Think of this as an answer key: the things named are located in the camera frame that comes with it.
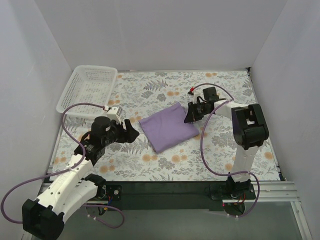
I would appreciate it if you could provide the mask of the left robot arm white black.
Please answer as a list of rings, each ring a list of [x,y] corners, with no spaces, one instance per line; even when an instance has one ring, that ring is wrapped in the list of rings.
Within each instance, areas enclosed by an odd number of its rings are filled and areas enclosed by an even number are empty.
[[[41,240],[56,240],[66,221],[88,200],[103,199],[107,181],[90,173],[113,143],[133,143],[139,136],[129,119],[122,123],[106,116],[96,117],[74,150],[65,172],[35,200],[22,205],[23,229]]]

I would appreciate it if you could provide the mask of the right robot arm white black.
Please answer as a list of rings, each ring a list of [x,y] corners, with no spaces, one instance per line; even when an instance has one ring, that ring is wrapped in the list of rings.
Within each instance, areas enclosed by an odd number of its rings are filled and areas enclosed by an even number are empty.
[[[192,87],[188,94],[193,97],[188,103],[185,123],[202,120],[204,116],[220,115],[229,118],[232,123],[233,138],[237,144],[236,155],[231,171],[224,174],[227,180],[218,186],[210,187],[213,199],[255,199],[257,194],[251,183],[254,158],[259,148],[269,138],[269,129],[258,103],[240,104],[229,99],[220,98],[216,84],[209,84],[203,93],[195,93]]]

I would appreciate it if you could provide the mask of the purple t shirt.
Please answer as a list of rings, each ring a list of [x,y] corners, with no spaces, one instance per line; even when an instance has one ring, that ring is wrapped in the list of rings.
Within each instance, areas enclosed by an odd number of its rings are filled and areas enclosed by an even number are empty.
[[[191,123],[185,123],[185,109],[175,103],[139,120],[140,126],[156,153],[162,153],[199,134]]]

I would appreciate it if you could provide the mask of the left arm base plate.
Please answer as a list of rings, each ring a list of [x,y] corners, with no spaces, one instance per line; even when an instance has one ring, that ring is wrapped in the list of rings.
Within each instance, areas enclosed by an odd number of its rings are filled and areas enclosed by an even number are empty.
[[[104,185],[100,191],[102,200],[120,201],[122,198],[122,186],[118,184]]]

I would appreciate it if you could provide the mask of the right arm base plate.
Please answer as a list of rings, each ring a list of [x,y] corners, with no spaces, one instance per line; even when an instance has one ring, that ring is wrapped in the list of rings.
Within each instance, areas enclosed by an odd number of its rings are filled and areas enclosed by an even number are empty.
[[[212,200],[239,200],[243,198],[245,200],[255,200],[256,193],[253,185],[251,184],[246,190],[232,191],[227,188],[227,184],[224,181],[218,181],[210,183],[204,188],[204,192]]]

